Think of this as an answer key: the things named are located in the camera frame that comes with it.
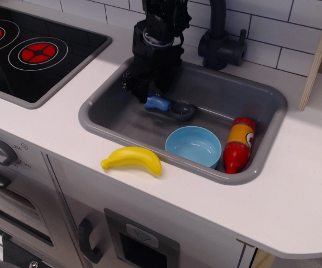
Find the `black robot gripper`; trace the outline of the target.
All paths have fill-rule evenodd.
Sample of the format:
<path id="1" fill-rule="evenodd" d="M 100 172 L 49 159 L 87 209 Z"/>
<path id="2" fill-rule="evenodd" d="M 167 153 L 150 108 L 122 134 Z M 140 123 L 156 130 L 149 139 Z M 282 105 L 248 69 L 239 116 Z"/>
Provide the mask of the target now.
<path id="1" fill-rule="evenodd" d="M 135 25 L 132 43 L 134 59 L 123 73 L 122 88 L 130 91 L 140 103 L 147 102 L 151 84 L 162 93 L 170 89 L 184 53 L 181 44 L 173 46 L 172 43 L 154 45 L 151 39 L 146 38 L 146 21 Z"/>

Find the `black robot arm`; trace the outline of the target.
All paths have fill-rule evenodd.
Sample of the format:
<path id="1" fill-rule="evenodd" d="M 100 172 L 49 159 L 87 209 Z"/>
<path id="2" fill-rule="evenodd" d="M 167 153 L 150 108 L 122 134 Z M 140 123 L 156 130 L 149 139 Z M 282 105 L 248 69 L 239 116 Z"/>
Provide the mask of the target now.
<path id="1" fill-rule="evenodd" d="M 123 73 L 122 87 L 146 103 L 149 85 L 166 93 L 184 53 L 183 31 L 191 16 L 187 1 L 142 1 L 146 18 L 134 26 L 133 62 Z"/>

